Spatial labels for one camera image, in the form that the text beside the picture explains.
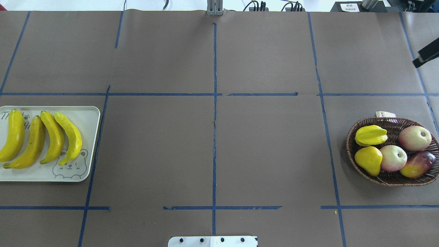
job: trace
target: banana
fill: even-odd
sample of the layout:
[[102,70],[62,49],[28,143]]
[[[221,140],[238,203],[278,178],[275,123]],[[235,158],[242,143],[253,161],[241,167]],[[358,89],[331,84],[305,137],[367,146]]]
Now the banana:
[[25,122],[23,115],[14,109],[9,113],[6,144],[0,151],[0,162],[10,161],[22,149],[25,139]]
[[81,152],[82,147],[82,137],[78,128],[60,112],[54,113],[55,120],[61,125],[67,134],[68,138],[68,148],[64,159],[62,159],[58,164],[60,166],[65,165],[67,162],[74,160]]
[[44,124],[39,116],[35,116],[30,123],[29,143],[26,150],[16,160],[3,164],[3,168],[23,169],[32,165],[41,155],[45,137]]
[[50,145],[46,157],[40,161],[40,164],[46,164],[60,156],[62,148],[64,147],[64,132],[50,112],[42,111],[41,120],[49,132],[50,138]]

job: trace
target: white bracket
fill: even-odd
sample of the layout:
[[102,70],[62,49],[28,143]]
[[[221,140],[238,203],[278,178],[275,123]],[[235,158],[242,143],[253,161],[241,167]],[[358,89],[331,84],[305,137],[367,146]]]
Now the white bracket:
[[207,0],[207,15],[223,15],[223,0]]
[[256,236],[172,237],[168,247],[258,247]]

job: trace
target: wicker basket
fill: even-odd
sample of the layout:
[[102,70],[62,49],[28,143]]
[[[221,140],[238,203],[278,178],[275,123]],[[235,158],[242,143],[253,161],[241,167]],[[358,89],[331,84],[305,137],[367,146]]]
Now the wicker basket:
[[[385,171],[381,170],[377,177],[370,176],[363,168],[355,163],[354,156],[355,153],[362,147],[360,147],[355,142],[356,131],[364,126],[368,125],[378,125],[381,128],[387,130],[388,140],[380,145],[374,145],[376,148],[380,149],[386,145],[396,145],[401,146],[398,142],[399,133],[409,126],[418,125],[419,123],[406,118],[398,117],[370,117],[362,119],[356,122],[349,130],[348,137],[346,139],[346,150],[348,152],[348,157],[355,170],[360,173],[367,180],[382,185],[382,186],[422,186],[427,185],[435,181],[439,176],[439,143],[436,138],[432,135],[431,144],[425,149],[432,153],[436,157],[436,163],[427,172],[417,178],[406,178],[402,176],[399,171]],[[416,152],[406,151],[408,157],[414,155]]]

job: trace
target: bear drawing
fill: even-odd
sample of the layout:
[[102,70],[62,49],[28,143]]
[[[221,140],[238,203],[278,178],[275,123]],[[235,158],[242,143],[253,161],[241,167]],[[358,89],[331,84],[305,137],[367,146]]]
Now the bear drawing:
[[87,172],[86,158],[88,156],[88,151],[81,149],[81,152],[76,159],[67,162],[63,166],[58,165],[58,162],[64,159],[66,152],[67,150],[62,150],[61,155],[58,157],[58,160],[52,169],[55,178],[80,179],[81,176]]

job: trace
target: gray table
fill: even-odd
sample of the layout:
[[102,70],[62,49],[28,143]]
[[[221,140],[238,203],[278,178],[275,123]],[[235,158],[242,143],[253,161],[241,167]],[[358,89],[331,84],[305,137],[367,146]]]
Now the gray table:
[[102,113],[85,181],[0,183],[0,246],[166,246],[210,235],[269,247],[438,246],[439,182],[375,185],[344,150],[352,124],[376,110],[438,136],[439,59],[419,74],[411,63],[438,22],[0,12],[0,105]]

